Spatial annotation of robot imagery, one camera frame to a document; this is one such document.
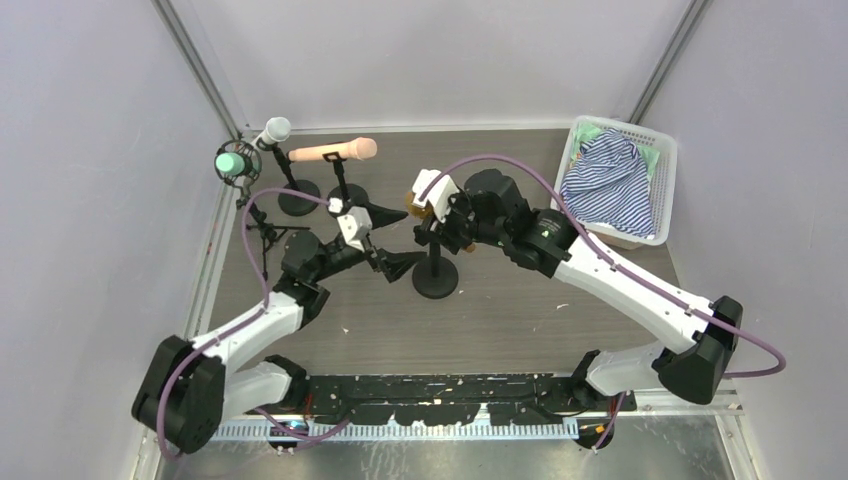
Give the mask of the black shock mount stand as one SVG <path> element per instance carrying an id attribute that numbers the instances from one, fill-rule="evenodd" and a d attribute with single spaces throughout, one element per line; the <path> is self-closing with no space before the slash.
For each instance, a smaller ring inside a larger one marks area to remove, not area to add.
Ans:
<path id="1" fill-rule="evenodd" d="M 323 159 L 333 166 L 338 185 L 327 194 L 327 200 L 342 200 L 345 204 L 365 206 L 369 202 L 368 193 L 357 184 L 349 183 L 345 177 L 344 164 L 347 161 L 338 152 L 323 155 Z"/>

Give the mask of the black stand with clip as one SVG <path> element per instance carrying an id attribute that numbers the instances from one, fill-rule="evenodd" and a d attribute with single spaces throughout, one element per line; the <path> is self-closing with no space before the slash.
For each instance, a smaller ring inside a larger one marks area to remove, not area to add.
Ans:
<path id="1" fill-rule="evenodd" d="M 443 257 L 441 245 L 427 246 L 427 257 L 413 269 L 412 284 L 416 292 L 427 299 L 444 299 L 458 286 L 458 270 L 452 261 Z"/>

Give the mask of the pink microphone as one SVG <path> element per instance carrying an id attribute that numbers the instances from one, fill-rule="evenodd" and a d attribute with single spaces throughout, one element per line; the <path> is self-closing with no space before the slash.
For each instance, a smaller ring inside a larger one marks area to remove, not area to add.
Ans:
<path id="1" fill-rule="evenodd" d="M 374 139 L 358 137 L 347 142 L 294 149 L 288 152 L 288 158 L 292 162 L 367 160 L 373 158 L 377 151 Z"/>

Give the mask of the white microphone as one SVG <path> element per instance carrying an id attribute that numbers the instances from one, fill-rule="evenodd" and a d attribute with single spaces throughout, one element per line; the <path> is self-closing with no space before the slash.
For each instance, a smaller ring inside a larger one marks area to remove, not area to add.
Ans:
<path id="1" fill-rule="evenodd" d="M 291 134 L 291 123 L 285 117 L 272 117 L 264 129 L 253 139 L 251 145 L 260 151 L 273 151 L 280 143 L 285 142 Z"/>

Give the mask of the green microphone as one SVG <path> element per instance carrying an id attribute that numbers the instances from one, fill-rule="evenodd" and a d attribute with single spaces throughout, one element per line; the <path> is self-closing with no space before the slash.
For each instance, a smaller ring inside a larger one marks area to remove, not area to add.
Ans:
<path id="1" fill-rule="evenodd" d="M 224 152 L 215 157 L 215 169 L 224 177 L 238 177 L 245 172 L 247 162 L 236 152 Z"/>

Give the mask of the gold microphone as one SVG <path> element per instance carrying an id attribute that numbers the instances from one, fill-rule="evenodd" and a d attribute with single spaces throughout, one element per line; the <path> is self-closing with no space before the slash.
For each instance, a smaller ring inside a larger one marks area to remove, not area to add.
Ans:
<path id="1" fill-rule="evenodd" d="M 413 203 L 414 200 L 414 193 L 408 192 L 405 197 L 407 211 L 421 221 L 413 227 L 413 237 L 417 244 L 440 246 L 452 254 L 459 251 L 471 253 L 476 249 L 476 244 L 472 241 L 469 216 L 452 207 L 452 196 L 449 197 L 448 212 L 443 220 L 437 217 L 430 202 L 426 201 L 424 206 L 420 207 Z"/>

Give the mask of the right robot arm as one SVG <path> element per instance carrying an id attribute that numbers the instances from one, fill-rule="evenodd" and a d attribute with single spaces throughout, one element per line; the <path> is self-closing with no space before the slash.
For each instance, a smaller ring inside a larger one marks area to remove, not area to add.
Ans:
<path id="1" fill-rule="evenodd" d="M 719 324 L 740 325 L 739 302 L 692 295 L 597 237 L 582 238 L 564 213 L 531 207 L 516 182 L 497 169 L 475 173 L 462 187 L 423 169 L 407 205 L 423 220 L 415 230 L 418 243 L 434 241 L 453 254 L 478 244 L 497 247 L 517 266 L 594 295 L 654 336 L 642 347 L 585 354 L 573 372 L 581 401 L 659 387 L 690 403 L 713 401 L 737 344 Z"/>

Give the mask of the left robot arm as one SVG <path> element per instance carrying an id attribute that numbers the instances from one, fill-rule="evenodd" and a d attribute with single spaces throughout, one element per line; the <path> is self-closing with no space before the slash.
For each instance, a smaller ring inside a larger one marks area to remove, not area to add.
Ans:
<path id="1" fill-rule="evenodd" d="M 370 240 L 372 230 L 406 219 L 405 211 L 371 203 L 345 207 L 333 198 L 330 212 L 338 234 L 323 242 L 308 229 L 296 230 L 283 247 L 278 281 L 256 306 L 216 330 L 190 340 L 172 335 L 158 345 L 131 416 L 154 431 L 161 446 L 191 454 L 234 416 L 271 404 L 302 405 L 304 368 L 279 355 L 250 369 L 244 364 L 320 314 L 330 296 L 322 280 L 367 263 L 394 282 L 424 256 L 392 253 Z"/>

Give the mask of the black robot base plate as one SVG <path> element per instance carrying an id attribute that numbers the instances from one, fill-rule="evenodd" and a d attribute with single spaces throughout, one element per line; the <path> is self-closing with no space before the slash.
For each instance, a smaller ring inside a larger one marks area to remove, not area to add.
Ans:
<path id="1" fill-rule="evenodd" d="M 553 425 L 591 414 L 606 417 L 618 402 L 568 376 L 530 374 L 314 375 L 264 409 L 334 425 L 468 425 L 482 413 L 495 426 Z"/>

